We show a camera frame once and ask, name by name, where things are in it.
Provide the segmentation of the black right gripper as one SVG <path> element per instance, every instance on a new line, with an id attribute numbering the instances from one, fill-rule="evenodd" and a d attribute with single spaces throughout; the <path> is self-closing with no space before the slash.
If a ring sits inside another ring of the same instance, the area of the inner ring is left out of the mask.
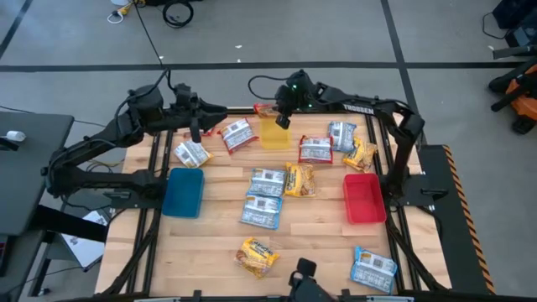
<path id="1" fill-rule="evenodd" d="M 282 129 L 288 129 L 290 125 L 289 116 L 293 111 L 303 107 L 303 89 L 297 85 L 282 85 L 278 88 L 274 97 L 279 113 L 275 122 Z"/>

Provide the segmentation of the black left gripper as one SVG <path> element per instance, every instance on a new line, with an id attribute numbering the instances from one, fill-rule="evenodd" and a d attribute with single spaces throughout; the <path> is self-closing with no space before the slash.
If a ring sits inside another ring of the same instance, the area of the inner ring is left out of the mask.
<path id="1" fill-rule="evenodd" d="M 175 85 L 175 104 L 189 105 L 187 126 L 194 143 L 201 141 L 201 126 L 216 126 L 227 118 L 227 107 L 210 104 L 201 98 L 191 98 L 191 87 L 185 83 Z"/>

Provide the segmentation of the yellow Maruchan noodle pack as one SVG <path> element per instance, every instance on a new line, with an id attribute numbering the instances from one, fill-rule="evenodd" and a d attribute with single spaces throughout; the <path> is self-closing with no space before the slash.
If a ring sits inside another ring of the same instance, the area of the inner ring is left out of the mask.
<path id="1" fill-rule="evenodd" d="M 213 155 L 206 151 L 200 143 L 191 140 L 180 143 L 175 148 L 174 154 L 189 169 L 197 169 L 213 158 Z"/>
<path id="2" fill-rule="evenodd" d="M 294 197 L 310 197 L 315 195 L 313 166 L 310 164 L 287 163 L 284 193 Z"/>
<path id="3" fill-rule="evenodd" d="M 353 150 L 343 156 L 342 162 L 361 173 L 367 173 L 378 147 L 375 143 L 364 142 L 359 137 L 353 138 L 353 145 Z"/>
<path id="4" fill-rule="evenodd" d="M 277 252 L 256 238 L 250 237 L 237 250 L 234 261 L 260 279 L 269 272 L 278 258 Z"/>

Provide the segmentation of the blue Maruchan noodle pack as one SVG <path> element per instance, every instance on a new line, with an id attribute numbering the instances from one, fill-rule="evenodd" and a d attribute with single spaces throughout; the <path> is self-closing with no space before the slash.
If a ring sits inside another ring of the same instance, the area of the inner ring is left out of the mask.
<path id="1" fill-rule="evenodd" d="M 267 197 L 281 197 L 284 194 L 286 172 L 277 169 L 252 170 L 248 193 Z"/>
<path id="2" fill-rule="evenodd" d="M 247 195 L 240 222 L 277 230 L 282 204 L 283 199 L 280 197 Z"/>
<path id="3" fill-rule="evenodd" d="M 356 127 L 354 123 L 331 121 L 328 126 L 328 135 L 333 141 L 332 148 L 343 153 L 353 151 Z"/>
<path id="4" fill-rule="evenodd" d="M 398 265 L 391 258 L 385 258 L 362 247 L 354 249 L 354 263 L 350 280 L 385 294 L 392 294 Z"/>

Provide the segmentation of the blue plastic bin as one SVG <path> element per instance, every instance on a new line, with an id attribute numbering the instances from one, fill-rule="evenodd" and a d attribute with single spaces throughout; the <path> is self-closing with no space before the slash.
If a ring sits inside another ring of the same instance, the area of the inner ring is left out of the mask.
<path id="1" fill-rule="evenodd" d="M 200 215 L 204 184 L 201 169 L 173 168 L 169 173 L 162 213 L 196 219 Z"/>

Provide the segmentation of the red plastic bin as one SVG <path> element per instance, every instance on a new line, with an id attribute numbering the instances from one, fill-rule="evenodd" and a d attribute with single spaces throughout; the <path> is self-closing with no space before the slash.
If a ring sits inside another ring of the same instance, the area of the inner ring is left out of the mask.
<path id="1" fill-rule="evenodd" d="M 343 199 L 351 224 L 384 223 L 387 215 L 376 174 L 347 174 L 343 179 Z"/>

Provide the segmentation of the black desk base beam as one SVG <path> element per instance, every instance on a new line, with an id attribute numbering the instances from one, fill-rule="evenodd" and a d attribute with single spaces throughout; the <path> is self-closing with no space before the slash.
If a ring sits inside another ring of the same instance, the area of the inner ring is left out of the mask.
<path id="1" fill-rule="evenodd" d="M 100 261 L 98 260 L 89 268 L 83 268 L 75 260 L 61 237 L 61 234 L 67 234 L 92 241 L 105 242 L 107 226 L 85 221 L 82 219 L 83 216 L 80 216 L 80 212 L 78 212 L 77 216 L 74 216 L 71 213 L 53 210 L 46 206 L 38 206 L 33 224 L 44 227 L 45 235 L 42 240 L 44 252 L 33 279 L 29 281 L 29 297 L 39 297 L 50 292 L 48 288 L 43 287 L 43 283 L 45 277 L 49 274 L 48 269 L 53 260 L 72 262 L 74 264 L 73 269 L 80 269 L 82 272 L 87 272 Z"/>

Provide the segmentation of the black device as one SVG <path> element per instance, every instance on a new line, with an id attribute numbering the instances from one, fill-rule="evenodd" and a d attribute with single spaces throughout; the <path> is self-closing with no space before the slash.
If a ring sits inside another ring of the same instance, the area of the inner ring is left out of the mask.
<path id="1" fill-rule="evenodd" d="M 288 302 L 337 302 L 315 280 L 316 263 L 300 258 L 295 271 L 289 276 Z"/>

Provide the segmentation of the black desk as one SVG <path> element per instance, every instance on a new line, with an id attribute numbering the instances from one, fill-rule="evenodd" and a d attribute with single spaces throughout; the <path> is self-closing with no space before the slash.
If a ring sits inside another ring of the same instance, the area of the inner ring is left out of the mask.
<path id="1" fill-rule="evenodd" d="M 0 234 L 26 231 L 44 192 L 40 170 L 64 146 L 74 118 L 59 114 L 0 112 L 0 137 L 25 134 L 18 150 L 0 150 Z"/>

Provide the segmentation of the white printed paper sheet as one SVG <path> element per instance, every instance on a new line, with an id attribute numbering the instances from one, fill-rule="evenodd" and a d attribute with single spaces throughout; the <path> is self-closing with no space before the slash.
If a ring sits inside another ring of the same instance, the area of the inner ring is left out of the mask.
<path id="1" fill-rule="evenodd" d="M 107 226 L 109 215 L 104 211 L 91 211 L 82 217 L 85 221 L 95 222 Z M 92 241 L 85 238 L 74 237 L 72 235 L 61 234 L 64 244 L 70 250 L 75 260 L 83 267 L 89 268 L 98 260 L 102 259 L 105 250 L 105 243 Z"/>

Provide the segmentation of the black platform with hazard stripe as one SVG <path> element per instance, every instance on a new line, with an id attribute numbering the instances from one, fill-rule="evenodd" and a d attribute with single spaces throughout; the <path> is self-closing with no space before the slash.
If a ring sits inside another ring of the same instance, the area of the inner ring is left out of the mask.
<path id="1" fill-rule="evenodd" d="M 470 294 L 495 294 L 450 148 L 426 145 L 420 149 L 419 158 L 430 186 L 446 192 L 435 201 L 435 214 L 441 222 L 441 246 L 451 287 Z"/>

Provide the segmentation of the orange black floor machine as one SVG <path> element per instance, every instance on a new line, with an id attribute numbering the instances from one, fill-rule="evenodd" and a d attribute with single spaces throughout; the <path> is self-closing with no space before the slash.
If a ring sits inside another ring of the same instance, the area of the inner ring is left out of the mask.
<path id="1" fill-rule="evenodd" d="M 512 130 L 525 135 L 537 125 L 537 57 L 488 83 L 488 89 L 501 98 L 491 105 L 493 112 L 512 107 L 516 119 Z"/>

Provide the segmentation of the black equipment case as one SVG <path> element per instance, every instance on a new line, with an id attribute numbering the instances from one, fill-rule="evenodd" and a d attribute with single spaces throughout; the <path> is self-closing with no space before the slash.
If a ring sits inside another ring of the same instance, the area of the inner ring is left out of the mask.
<path id="1" fill-rule="evenodd" d="M 505 33 L 493 35 L 485 30 L 487 17 L 492 16 Z M 504 39 L 509 47 L 537 44 L 537 0 L 501 0 L 482 17 L 482 31 L 488 37 Z"/>

